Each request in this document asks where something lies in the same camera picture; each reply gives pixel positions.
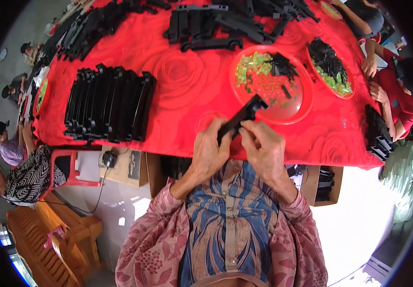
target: zebra print shirt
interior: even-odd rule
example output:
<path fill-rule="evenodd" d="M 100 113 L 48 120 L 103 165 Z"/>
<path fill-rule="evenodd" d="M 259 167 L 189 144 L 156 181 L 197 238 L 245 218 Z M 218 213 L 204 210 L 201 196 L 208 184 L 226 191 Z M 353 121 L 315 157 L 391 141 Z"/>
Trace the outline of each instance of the zebra print shirt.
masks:
<path fill-rule="evenodd" d="M 33 206 L 50 185 L 51 150 L 41 146 L 7 175 L 4 198 L 20 206 Z M 53 187 L 66 182 L 66 177 L 55 165 Z"/>

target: person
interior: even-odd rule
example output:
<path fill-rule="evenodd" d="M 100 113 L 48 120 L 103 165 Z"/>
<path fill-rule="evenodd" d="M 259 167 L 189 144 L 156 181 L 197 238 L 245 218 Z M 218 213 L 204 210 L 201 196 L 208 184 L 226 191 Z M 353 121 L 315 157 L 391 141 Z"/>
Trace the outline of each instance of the person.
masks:
<path fill-rule="evenodd" d="M 11 166 L 18 166 L 24 159 L 23 123 L 18 123 L 18 128 L 11 139 L 8 138 L 7 125 L 0 122 L 0 155 Z"/>
<path fill-rule="evenodd" d="M 283 165 L 285 139 L 242 121 L 247 161 L 229 158 L 216 118 L 193 145 L 192 164 L 137 219 L 120 252 L 118 287 L 326 286 L 318 230 Z"/>
<path fill-rule="evenodd" d="M 383 15 L 377 8 L 378 0 L 331 0 L 357 38 L 371 38 L 383 26 Z"/>
<path fill-rule="evenodd" d="M 2 98 L 8 99 L 9 102 L 17 109 L 20 108 L 23 99 L 23 93 L 26 87 L 26 79 L 28 74 L 25 72 L 14 77 L 10 85 L 7 85 L 2 90 Z"/>
<path fill-rule="evenodd" d="M 381 103 L 382 117 L 397 141 L 413 125 L 413 58 L 403 59 L 372 39 L 365 45 L 367 57 L 361 68 L 366 77 L 373 77 L 371 97 Z M 376 54 L 388 64 L 379 72 Z"/>
<path fill-rule="evenodd" d="M 20 52 L 23 55 L 24 62 L 28 66 L 34 67 L 37 61 L 44 56 L 44 53 L 41 50 L 43 46 L 43 43 L 31 45 L 31 42 L 21 45 Z"/>
<path fill-rule="evenodd" d="M 22 133 L 28 150 L 28 157 L 5 176 L 0 170 L 0 198 L 20 206 L 32 206 L 50 185 L 51 148 L 47 145 L 36 147 L 32 140 L 32 122 L 26 122 Z M 53 187 L 66 182 L 69 162 L 55 161 Z"/>

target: table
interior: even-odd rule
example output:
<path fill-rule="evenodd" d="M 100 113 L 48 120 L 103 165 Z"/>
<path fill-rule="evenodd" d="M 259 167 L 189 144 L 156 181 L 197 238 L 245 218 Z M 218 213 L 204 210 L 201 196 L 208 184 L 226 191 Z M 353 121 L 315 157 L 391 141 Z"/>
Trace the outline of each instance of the table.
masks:
<path fill-rule="evenodd" d="M 364 106 L 370 104 L 377 110 L 377 103 L 369 95 L 368 82 L 360 65 L 364 59 L 356 38 L 344 21 L 329 18 L 319 4 L 306 0 L 310 9 L 321 18 L 290 22 L 278 45 L 303 63 L 305 44 L 315 37 L 329 43 L 349 66 L 355 80 L 355 95 L 351 100 L 333 96 L 322 83 L 314 83 L 314 101 L 311 112 L 299 123 L 271 125 L 286 137 L 285 164 L 313 164 L 331 166 L 358 166 L 371 169 L 382 163 L 366 151 L 364 138 L 367 124 Z M 94 7 L 106 5 L 108 0 L 96 0 Z M 182 1 L 181 4 L 203 4 L 202 0 Z M 171 11 L 159 9 L 158 14 L 129 14 L 120 24 L 115 35 L 107 36 L 92 49 L 87 58 L 53 61 L 49 74 L 52 97 L 49 106 L 36 120 L 37 136 L 46 144 L 83 145 L 64 136 L 64 115 L 70 89 L 77 70 L 94 68 L 99 63 L 106 66 L 123 66 L 136 73 L 149 71 L 157 78 L 147 137 L 145 142 L 127 142 L 120 146 L 146 152 L 192 157 L 193 141 L 215 117 L 232 118 L 242 107 L 233 94 L 228 81 L 229 65 L 235 52 L 228 50 L 187 51 L 179 45 L 169 45 L 162 33 L 169 26 Z M 255 19 L 266 23 L 271 30 L 277 20 L 268 17 Z M 244 48 L 254 43 L 244 40 Z M 315 78 L 308 69 L 309 75 Z M 95 144 L 109 145 L 107 141 Z M 245 159 L 246 153 L 240 140 L 231 144 L 231 157 Z"/>

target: red bowl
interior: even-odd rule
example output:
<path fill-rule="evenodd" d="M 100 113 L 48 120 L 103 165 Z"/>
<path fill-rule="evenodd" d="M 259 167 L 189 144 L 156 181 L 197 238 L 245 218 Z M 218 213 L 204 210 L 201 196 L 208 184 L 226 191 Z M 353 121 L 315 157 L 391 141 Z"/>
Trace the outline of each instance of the red bowl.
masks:
<path fill-rule="evenodd" d="M 48 102 L 50 100 L 50 95 L 51 95 L 51 81 L 48 80 L 47 82 L 47 89 L 45 91 L 45 95 L 44 95 L 44 99 L 42 100 L 42 103 L 40 104 L 40 108 L 39 110 L 37 110 L 37 100 L 39 98 L 39 94 L 40 94 L 40 90 L 42 89 L 42 86 L 45 83 L 45 80 L 43 80 L 42 84 L 40 85 L 40 87 L 37 89 L 37 93 L 35 95 L 34 98 L 34 106 L 33 106 L 33 115 L 36 117 L 38 115 L 40 115 L 40 113 L 46 109 L 46 106 L 48 106 Z"/>
<path fill-rule="evenodd" d="M 243 55 L 249 56 L 258 53 L 280 53 L 295 66 L 299 76 L 295 76 L 294 81 L 289 81 L 286 76 L 272 76 L 269 73 L 256 75 L 254 72 L 250 75 L 250 81 L 245 85 L 237 87 L 237 79 L 235 71 L 238 63 Z M 259 110 L 256 113 L 256 118 L 267 123 L 273 124 L 291 124 L 301 121 L 307 116 L 312 109 L 313 103 L 313 84 L 312 79 L 307 73 L 307 70 L 293 55 L 276 46 L 255 45 L 244 49 L 237 54 L 232 60 L 229 71 L 229 82 L 234 94 L 238 100 L 245 105 L 255 94 L 259 94 L 261 98 L 269 105 L 265 111 Z M 286 94 L 282 89 L 282 85 L 288 89 L 291 99 L 286 98 Z"/>
<path fill-rule="evenodd" d="M 331 9 L 333 9 L 334 11 L 336 11 L 336 13 L 333 13 L 332 11 L 330 11 L 326 6 L 329 6 Z M 321 1 L 320 2 L 320 7 L 323 10 L 323 12 L 328 15 L 329 17 L 331 17 L 334 20 L 342 20 L 342 14 L 339 12 L 338 9 L 336 9 L 333 5 L 325 2 L 325 1 Z"/>
<path fill-rule="evenodd" d="M 352 72 L 350 72 L 349 67 L 344 65 L 344 69 L 347 71 L 347 78 L 348 81 L 350 82 L 350 88 L 352 88 L 352 93 L 350 95 L 347 96 L 341 96 L 339 95 L 335 90 L 331 89 L 330 86 L 328 86 L 328 84 L 323 80 L 323 78 L 321 77 L 321 75 L 318 73 L 317 69 L 315 68 L 315 66 L 313 65 L 312 62 L 312 57 L 310 56 L 310 52 L 308 51 L 308 48 L 305 47 L 305 53 L 309 62 L 309 66 L 312 67 L 313 73 L 315 74 L 315 76 L 317 77 L 318 81 L 320 81 L 321 83 L 324 84 L 324 86 L 331 91 L 331 93 L 333 95 L 335 95 L 336 97 L 341 98 L 342 100 L 349 100 L 351 98 L 353 98 L 353 95 L 355 94 L 355 78 L 353 77 Z M 343 58 L 336 53 L 337 58 L 339 58 L 339 60 L 341 60 L 342 65 L 345 63 L 345 61 L 343 60 Z"/>

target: blue patterned shirt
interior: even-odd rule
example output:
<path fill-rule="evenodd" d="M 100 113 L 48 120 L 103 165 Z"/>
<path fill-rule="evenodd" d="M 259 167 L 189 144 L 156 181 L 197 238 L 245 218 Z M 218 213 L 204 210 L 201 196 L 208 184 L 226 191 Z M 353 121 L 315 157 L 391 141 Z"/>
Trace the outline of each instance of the blue patterned shirt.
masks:
<path fill-rule="evenodd" d="M 278 219 L 278 198 L 248 162 L 229 160 L 208 182 L 192 190 L 186 210 L 190 233 L 179 267 L 179 286 L 219 274 L 225 279 L 225 273 L 271 284 L 269 241 Z"/>

